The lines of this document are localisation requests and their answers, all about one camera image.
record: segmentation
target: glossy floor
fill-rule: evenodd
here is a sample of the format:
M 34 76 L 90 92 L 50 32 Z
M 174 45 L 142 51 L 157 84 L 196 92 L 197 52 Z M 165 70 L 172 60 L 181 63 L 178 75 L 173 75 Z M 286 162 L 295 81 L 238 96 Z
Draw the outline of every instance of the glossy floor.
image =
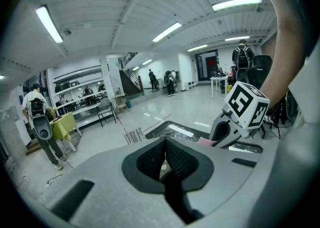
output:
M 160 95 L 151 100 L 132 106 L 118 115 L 120 122 L 115 124 L 113 118 L 103 123 L 95 123 L 81 130 L 82 137 L 77 133 L 72 135 L 72 142 L 77 148 L 71 151 L 68 144 L 59 144 L 61 150 L 67 155 L 67 161 L 76 167 L 91 156 L 117 147 L 126 146 L 124 138 L 126 131 L 141 128 L 145 134 L 161 123 L 171 120 L 203 132 L 210 132 L 214 119 L 221 112 L 224 105 L 224 94 L 217 93 L 211 98 L 210 86 L 197 86 L 194 90 L 177 93 L 175 96 Z M 258 132 L 254 142 L 266 146 L 275 140 L 275 136 L 266 128 L 265 139 L 261 139 Z M 60 161 L 63 170 L 55 171 L 43 150 L 37 151 L 25 159 L 23 164 L 16 168 L 13 180 L 18 187 L 32 196 L 39 198 L 47 187 L 47 181 L 59 174 L 67 175 L 71 167 Z

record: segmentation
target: chair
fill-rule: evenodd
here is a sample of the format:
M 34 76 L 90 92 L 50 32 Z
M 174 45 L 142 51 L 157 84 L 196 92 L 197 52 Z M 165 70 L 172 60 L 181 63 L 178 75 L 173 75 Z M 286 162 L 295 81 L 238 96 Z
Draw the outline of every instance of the chair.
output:
M 249 84 L 260 89 L 269 74 L 271 66 L 272 59 L 269 55 L 255 55 L 252 59 L 252 67 L 246 70 Z M 261 138 L 263 139 L 266 135 L 263 125 L 261 125 L 261 130 L 263 132 Z
M 97 111 L 98 118 L 99 118 L 99 121 L 100 121 L 100 124 L 102 127 L 103 127 L 102 119 L 106 122 L 106 117 L 104 117 L 103 114 L 108 113 L 110 111 L 112 111 L 114 121 L 115 121 L 115 123 L 117 123 L 116 118 L 118 118 L 118 117 L 115 113 L 112 102 L 110 102 L 110 100 L 108 98 L 103 98 L 100 101 L 99 105 L 96 107 L 96 111 Z

